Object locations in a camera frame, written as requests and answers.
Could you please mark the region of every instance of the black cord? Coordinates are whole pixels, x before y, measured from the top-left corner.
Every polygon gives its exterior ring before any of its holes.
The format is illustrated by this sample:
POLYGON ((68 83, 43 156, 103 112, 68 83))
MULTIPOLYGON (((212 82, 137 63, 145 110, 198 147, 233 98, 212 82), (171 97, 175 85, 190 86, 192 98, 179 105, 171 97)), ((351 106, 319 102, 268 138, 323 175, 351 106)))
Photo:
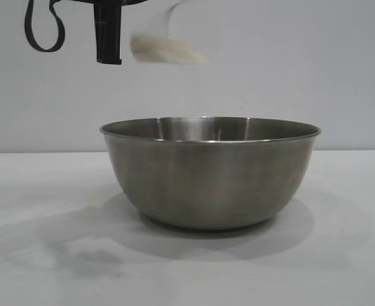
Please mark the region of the black cord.
POLYGON ((64 29, 64 24, 61 21, 60 17, 57 16, 57 13, 54 10, 54 5, 61 0, 50 0, 50 4, 48 6, 50 12, 53 14, 55 21, 57 22, 57 29, 58 29, 58 36, 57 41, 53 47, 50 49, 44 49, 37 43, 36 39, 33 35, 32 29, 32 19, 33 19, 33 6, 34 0, 29 0, 29 4, 27 5, 26 16, 24 19, 24 32, 26 34, 27 41, 29 42, 30 46, 32 46, 35 50, 40 52, 55 52, 60 50, 63 46, 64 40, 66 39, 66 30, 64 29))

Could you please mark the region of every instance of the white tabletop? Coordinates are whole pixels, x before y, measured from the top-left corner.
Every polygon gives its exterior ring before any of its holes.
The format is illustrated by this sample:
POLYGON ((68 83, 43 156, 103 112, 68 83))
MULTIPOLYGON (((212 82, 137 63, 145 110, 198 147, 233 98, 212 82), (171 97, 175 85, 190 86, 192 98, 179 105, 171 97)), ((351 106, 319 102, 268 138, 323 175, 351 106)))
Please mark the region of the white tabletop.
POLYGON ((1 306, 375 306, 375 152, 314 152, 252 230, 171 231, 106 153, 0 154, 1 306))

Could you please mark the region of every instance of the white backdrop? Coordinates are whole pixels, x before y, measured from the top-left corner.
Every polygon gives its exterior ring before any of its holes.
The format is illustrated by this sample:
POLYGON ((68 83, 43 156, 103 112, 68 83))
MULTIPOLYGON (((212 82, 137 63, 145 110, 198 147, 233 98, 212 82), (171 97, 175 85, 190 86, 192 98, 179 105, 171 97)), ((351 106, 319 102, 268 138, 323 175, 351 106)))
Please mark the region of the white backdrop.
MULTIPOLYGON (((176 0, 124 9, 119 67, 94 59, 90 4, 56 5, 66 43, 41 54, 24 38, 27 0, 0 0, 0 152, 104 150, 100 125, 170 115, 298 120, 322 128, 319 149, 375 149, 375 0, 214 1, 198 12, 219 16, 212 64, 180 68, 138 64, 127 44, 176 0)), ((43 45, 55 39, 47 5, 35 0, 43 45)))

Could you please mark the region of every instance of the falling flour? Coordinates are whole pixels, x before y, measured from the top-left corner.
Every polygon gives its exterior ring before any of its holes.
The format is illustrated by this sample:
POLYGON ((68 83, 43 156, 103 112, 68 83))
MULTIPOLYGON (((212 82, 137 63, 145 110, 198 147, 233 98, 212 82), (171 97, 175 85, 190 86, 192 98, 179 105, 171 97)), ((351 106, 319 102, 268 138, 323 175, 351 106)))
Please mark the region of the falling flour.
POLYGON ((195 49, 174 38, 157 34, 133 33, 131 51, 138 62, 169 64, 207 64, 195 49))

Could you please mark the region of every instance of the bowl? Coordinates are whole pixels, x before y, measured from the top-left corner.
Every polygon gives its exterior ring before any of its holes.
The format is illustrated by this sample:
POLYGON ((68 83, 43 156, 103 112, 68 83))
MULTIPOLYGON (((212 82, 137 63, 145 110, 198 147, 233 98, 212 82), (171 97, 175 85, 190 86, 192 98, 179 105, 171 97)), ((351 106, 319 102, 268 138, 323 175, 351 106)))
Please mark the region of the bowl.
POLYGON ((292 199, 320 129, 238 117, 167 117, 104 125, 124 194, 173 226, 228 230, 276 215, 292 199))

